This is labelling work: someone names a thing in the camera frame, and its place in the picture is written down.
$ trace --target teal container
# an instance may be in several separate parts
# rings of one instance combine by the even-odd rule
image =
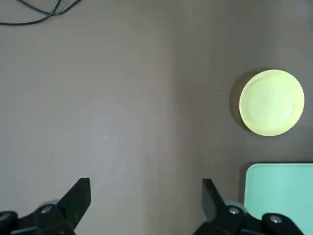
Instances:
[[[257,219],[283,214],[313,234],[313,164],[253,164],[246,172],[245,207]]]

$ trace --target cable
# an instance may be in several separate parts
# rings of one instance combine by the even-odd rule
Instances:
[[[76,0],[74,3],[72,3],[68,8],[66,8],[65,10],[61,11],[61,12],[56,12],[62,2],[62,0],[58,0],[55,7],[53,8],[53,10],[51,12],[46,12],[43,11],[39,8],[36,8],[35,6],[25,2],[24,0],[18,0],[20,3],[22,3],[23,5],[37,11],[40,12],[42,14],[45,14],[46,16],[43,17],[42,19],[36,20],[36,21],[29,21],[29,22],[22,22],[22,23],[7,23],[7,22],[0,22],[0,25],[4,25],[4,26],[25,26],[25,25],[32,25],[32,24],[38,24],[38,23],[42,23],[44,21],[46,21],[47,19],[49,19],[51,16],[60,16],[66,12],[68,12],[71,8],[73,8],[76,4],[78,4],[79,2],[81,2],[82,0]]]
[[[39,8],[37,8],[37,7],[33,6],[33,5],[31,5],[31,4],[27,3],[27,2],[25,2],[24,0],[17,0],[17,1],[19,1],[19,2],[22,3],[23,5],[25,5],[25,6],[29,7],[29,8],[31,8],[31,9],[34,10],[34,11],[40,12],[40,13],[45,14],[45,15],[49,15],[49,14],[50,14],[50,12],[43,11],[43,10],[41,10],[41,9],[39,9]],[[77,4],[78,4],[79,2],[81,2],[81,1],[82,1],[82,0],[76,0],[76,1],[73,2],[68,8],[66,8],[65,10],[63,10],[63,11],[61,11],[61,12],[55,12],[55,13],[53,13],[52,15],[53,15],[53,16],[60,16],[60,15],[63,15],[64,13],[68,12],[71,8],[73,8],[75,5],[77,5]]]

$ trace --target plate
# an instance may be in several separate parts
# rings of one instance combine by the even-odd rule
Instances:
[[[239,100],[244,124],[256,134],[276,136],[291,129],[304,108],[298,80],[282,70],[267,70],[245,85]]]

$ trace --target gray table surface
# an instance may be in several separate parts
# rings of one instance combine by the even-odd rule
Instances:
[[[38,17],[0,3],[2,21]],[[85,176],[79,235],[191,234],[202,177],[238,200],[250,162],[312,160],[312,44],[310,0],[85,0],[0,27],[1,210],[26,215]],[[306,99],[272,138],[231,105],[238,79],[264,68],[292,73]]]

